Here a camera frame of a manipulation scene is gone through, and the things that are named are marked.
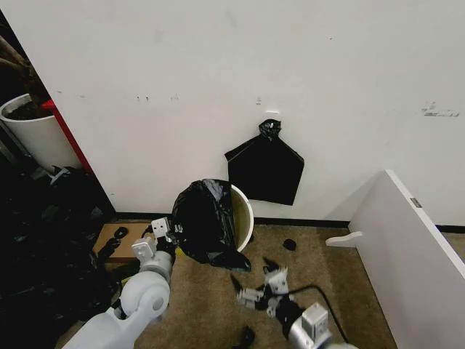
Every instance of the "black baseboard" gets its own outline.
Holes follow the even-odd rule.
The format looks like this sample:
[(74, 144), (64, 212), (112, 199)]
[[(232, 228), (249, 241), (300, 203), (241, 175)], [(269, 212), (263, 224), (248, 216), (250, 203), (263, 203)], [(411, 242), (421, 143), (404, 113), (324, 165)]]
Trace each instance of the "black baseboard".
[(348, 220), (295, 220), (291, 218), (266, 218), (255, 217), (255, 224), (265, 225), (291, 225), (298, 227), (320, 227), (320, 228), (347, 228)]
[[(144, 212), (116, 212), (117, 220), (156, 220), (162, 217), (171, 216), (170, 213), (144, 213)], [(347, 228), (347, 220), (295, 220), (290, 218), (266, 218), (255, 217), (255, 224), (265, 225), (291, 225), (300, 227), (321, 227), (321, 228)], [(443, 233), (465, 233), (465, 226), (462, 225), (436, 225), (437, 229)]]
[(436, 225), (436, 227), (443, 233), (465, 234), (465, 227), (462, 225)]

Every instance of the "white wall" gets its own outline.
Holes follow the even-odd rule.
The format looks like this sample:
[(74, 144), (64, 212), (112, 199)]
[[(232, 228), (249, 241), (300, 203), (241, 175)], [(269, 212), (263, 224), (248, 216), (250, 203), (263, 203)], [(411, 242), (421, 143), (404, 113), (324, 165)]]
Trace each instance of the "white wall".
[(170, 212), (191, 181), (226, 179), (223, 153), (272, 109), (305, 169), (294, 206), (256, 216), (348, 220), (388, 167), (436, 223), (465, 225), (462, 1), (0, 7), (118, 211)]

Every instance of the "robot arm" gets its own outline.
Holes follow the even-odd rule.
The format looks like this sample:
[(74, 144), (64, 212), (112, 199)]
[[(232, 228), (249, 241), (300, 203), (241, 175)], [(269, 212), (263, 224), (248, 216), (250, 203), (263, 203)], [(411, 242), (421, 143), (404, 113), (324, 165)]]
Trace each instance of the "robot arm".
[(328, 328), (328, 311), (316, 302), (307, 309), (299, 307), (289, 294), (287, 268), (280, 268), (272, 260), (264, 258), (264, 284), (257, 289), (243, 288), (231, 276), (237, 292), (238, 303), (247, 308), (265, 310), (270, 318), (276, 318), (283, 327), (284, 337), (295, 349), (357, 349), (353, 345), (331, 344)]
[(175, 254), (166, 227), (156, 231), (157, 241), (140, 238), (132, 245), (140, 261), (139, 273), (123, 288), (117, 308), (108, 308), (85, 323), (64, 349), (128, 349), (151, 322), (159, 322), (168, 307)]

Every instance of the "black cable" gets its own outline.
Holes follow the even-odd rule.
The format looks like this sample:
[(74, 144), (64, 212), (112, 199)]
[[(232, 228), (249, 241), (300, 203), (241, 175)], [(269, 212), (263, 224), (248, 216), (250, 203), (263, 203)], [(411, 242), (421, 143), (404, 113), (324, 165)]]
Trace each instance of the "black cable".
[(140, 236), (140, 238), (144, 238), (146, 233), (153, 233), (152, 225), (149, 225), (145, 230), (144, 233)]
[(342, 339), (346, 343), (349, 343), (349, 340), (347, 339), (347, 336), (344, 333), (344, 330), (342, 329), (341, 324), (339, 323), (339, 320), (336, 317), (336, 314), (334, 313), (333, 307), (331, 307), (331, 304), (329, 302), (328, 297), (326, 297), (325, 292), (318, 285), (308, 284), (308, 285), (300, 287), (298, 289), (294, 289), (292, 291), (289, 291), (288, 293), (275, 294), (275, 296), (289, 296), (290, 294), (300, 293), (300, 292), (306, 291), (308, 289), (316, 289), (321, 294), (321, 296), (323, 297), (323, 299), (326, 302), (326, 305), (328, 306), (329, 311), (331, 312), (331, 315), (333, 316), (334, 322), (336, 323), (337, 329), (339, 330), (339, 333), (341, 334)]

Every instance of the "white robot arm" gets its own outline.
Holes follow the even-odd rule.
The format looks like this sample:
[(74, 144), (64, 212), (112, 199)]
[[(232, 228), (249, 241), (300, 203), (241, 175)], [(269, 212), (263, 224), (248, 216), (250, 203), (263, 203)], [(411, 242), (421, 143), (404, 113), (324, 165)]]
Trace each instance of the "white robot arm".
[(120, 305), (87, 321), (64, 349), (130, 349), (149, 323), (163, 318), (174, 262), (174, 247), (166, 241), (165, 219), (162, 226), (166, 229), (155, 230), (157, 241), (147, 237), (132, 245), (140, 271), (124, 286)]

